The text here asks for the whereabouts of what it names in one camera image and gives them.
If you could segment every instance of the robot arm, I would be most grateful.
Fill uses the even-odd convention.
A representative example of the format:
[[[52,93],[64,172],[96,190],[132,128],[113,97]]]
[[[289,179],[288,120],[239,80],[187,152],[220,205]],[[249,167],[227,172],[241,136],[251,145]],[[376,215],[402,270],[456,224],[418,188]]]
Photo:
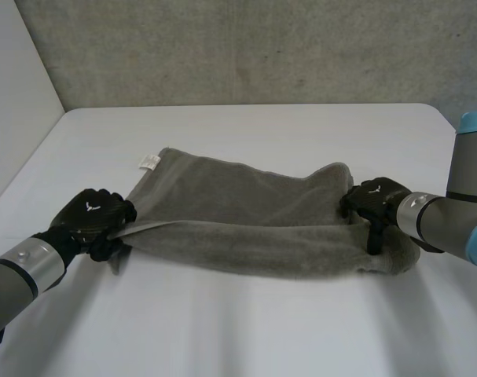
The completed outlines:
[[[376,178],[354,187],[341,207],[371,222],[370,254],[380,251],[384,228],[396,225],[426,251],[445,251],[477,265],[477,112],[462,117],[446,197]]]
[[[0,341],[4,327],[43,292],[64,278],[77,254],[97,262],[121,250],[120,240],[107,235],[137,213],[131,202],[106,190],[87,189],[38,233],[0,257]]]

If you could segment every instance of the white wall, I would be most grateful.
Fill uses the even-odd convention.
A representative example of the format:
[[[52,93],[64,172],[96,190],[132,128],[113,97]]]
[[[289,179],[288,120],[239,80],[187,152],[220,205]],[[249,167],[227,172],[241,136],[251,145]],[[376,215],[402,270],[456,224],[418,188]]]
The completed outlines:
[[[0,195],[64,109],[13,0],[0,0]]]

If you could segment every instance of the fabric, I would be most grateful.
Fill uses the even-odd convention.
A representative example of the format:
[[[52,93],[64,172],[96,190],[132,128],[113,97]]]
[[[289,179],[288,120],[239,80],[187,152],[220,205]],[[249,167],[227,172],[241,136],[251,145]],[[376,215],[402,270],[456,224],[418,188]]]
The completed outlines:
[[[382,254],[366,253],[368,224],[339,213],[339,199],[353,185],[343,163],[290,178],[171,148],[160,157],[128,197],[138,219],[119,236],[134,250],[230,273],[289,278],[397,274],[420,256],[392,227]]]

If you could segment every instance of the tabletop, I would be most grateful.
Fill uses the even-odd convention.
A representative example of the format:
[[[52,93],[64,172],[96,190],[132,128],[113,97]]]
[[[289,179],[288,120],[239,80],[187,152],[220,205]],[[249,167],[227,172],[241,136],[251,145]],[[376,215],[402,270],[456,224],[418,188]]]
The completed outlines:
[[[79,191],[124,196],[170,146],[305,177],[341,161],[442,195],[454,130],[423,104],[91,108],[67,113],[0,198],[0,254]],[[281,280],[133,252],[86,256],[6,329],[0,375],[477,375],[477,267],[422,252],[401,276]]]

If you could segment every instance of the black robotic glove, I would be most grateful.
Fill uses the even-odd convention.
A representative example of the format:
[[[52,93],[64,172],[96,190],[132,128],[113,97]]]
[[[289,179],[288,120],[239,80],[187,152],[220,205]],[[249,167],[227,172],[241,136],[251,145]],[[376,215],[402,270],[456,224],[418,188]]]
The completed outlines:
[[[121,240],[108,240],[109,233],[135,221],[136,217],[134,205],[120,194],[89,188],[76,195],[57,214],[48,232],[34,237],[54,247],[54,243],[59,243],[55,248],[64,250],[61,254],[65,254],[62,258],[66,266],[76,254],[82,253],[102,262],[109,260],[123,246]]]
[[[383,231],[389,225],[397,225],[397,209],[411,193],[403,185],[389,178],[375,178],[354,186],[339,202],[346,218],[351,211],[369,220],[367,252],[376,255],[383,246]]]

